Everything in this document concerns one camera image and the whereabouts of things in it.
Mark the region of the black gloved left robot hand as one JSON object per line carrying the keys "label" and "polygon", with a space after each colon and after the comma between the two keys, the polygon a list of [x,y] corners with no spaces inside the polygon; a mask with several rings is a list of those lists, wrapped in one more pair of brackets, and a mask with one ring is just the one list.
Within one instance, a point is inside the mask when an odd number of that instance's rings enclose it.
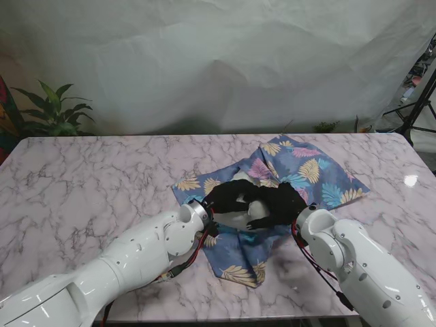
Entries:
{"label": "black gloved left robot hand", "polygon": [[258,186],[240,179],[219,184],[203,201],[214,213],[247,212],[250,200],[255,200],[259,192]]}

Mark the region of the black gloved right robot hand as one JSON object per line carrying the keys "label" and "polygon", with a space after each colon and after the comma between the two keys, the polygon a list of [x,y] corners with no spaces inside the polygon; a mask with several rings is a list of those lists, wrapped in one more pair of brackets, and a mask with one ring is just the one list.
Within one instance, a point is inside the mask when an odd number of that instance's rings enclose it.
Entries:
{"label": "black gloved right robot hand", "polygon": [[244,195],[244,200],[259,200],[266,205],[269,212],[266,217],[250,221],[247,224],[249,230],[292,225],[307,207],[305,200],[289,183],[281,183],[277,188],[254,186]]}

